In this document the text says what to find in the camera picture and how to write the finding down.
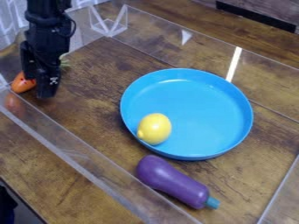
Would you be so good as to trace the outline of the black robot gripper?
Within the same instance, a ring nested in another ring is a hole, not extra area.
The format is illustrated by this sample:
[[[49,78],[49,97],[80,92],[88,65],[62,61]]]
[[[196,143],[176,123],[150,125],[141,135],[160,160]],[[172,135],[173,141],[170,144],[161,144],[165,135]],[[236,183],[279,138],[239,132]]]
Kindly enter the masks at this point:
[[[29,28],[20,44],[21,66],[24,78],[36,78],[41,99],[56,95],[61,81],[60,56],[69,51],[74,34],[74,21],[65,13],[69,8],[70,0],[26,0],[24,17]]]

